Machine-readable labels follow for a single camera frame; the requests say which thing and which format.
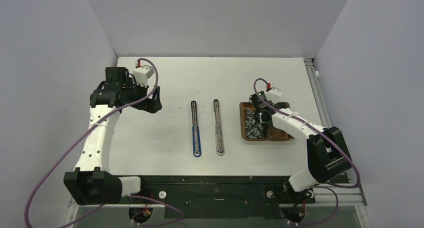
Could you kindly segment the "brown wooden tray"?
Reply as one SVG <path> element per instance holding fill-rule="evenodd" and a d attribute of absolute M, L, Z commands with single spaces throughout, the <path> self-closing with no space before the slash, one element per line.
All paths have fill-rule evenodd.
<path fill-rule="evenodd" d="M 263 124 L 265 130 L 266 130 L 266 135 L 265 138 L 258 138 L 258 139 L 252 139 L 252 138 L 247 138 L 246 135 L 246 129 L 245 129 L 245 121 L 246 121 L 246 112 L 245 112 L 245 108 L 253 108 L 252 103 L 249 102 L 241 102 L 239 104 L 239 113 L 240 113 L 240 125 L 241 125 L 241 137 L 246 140 L 246 141 L 289 141 L 294 139 L 292 136 L 290 136 L 289 134 L 287 134 L 286 132 L 276 129 L 274 127 L 266 127 L 265 124 Z"/>

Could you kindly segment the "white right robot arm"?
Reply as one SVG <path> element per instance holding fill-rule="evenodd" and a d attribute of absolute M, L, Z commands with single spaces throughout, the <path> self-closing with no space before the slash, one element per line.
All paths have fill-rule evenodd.
<path fill-rule="evenodd" d="M 292 111 L 285 103 L 272 103 L 264 92 L 250 97 L 254 118 L 263 128 L 286 132 L 306 147 L 307 165 L 292 175 L 283 187 L 283 197 L 297 201 L 303 191 L 326 183 L 351 169 L 350 155 L 341 131 L 310 123 Z"/>

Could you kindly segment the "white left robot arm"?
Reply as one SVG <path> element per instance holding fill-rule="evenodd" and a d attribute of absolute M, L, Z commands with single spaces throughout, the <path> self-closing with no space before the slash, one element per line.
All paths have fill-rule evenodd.
<path fill-rule="evenodd" d="M 148 199 L 149 189 L 140 176 L 112 175 L 109 157 L 121 107 L 133 107 L 149 113 L 162 108 L 160 87 L 148 94 L 148 80 L 154 74 L 152 66 L 137 66 L 133 72 L 125 67 L 107 67 L 105 80 L 90 96 L 90 132 L 72 172 L 66 172 L 63 182 L 79 205 L 117 204 L 130 196 L 135 202 Z"/>

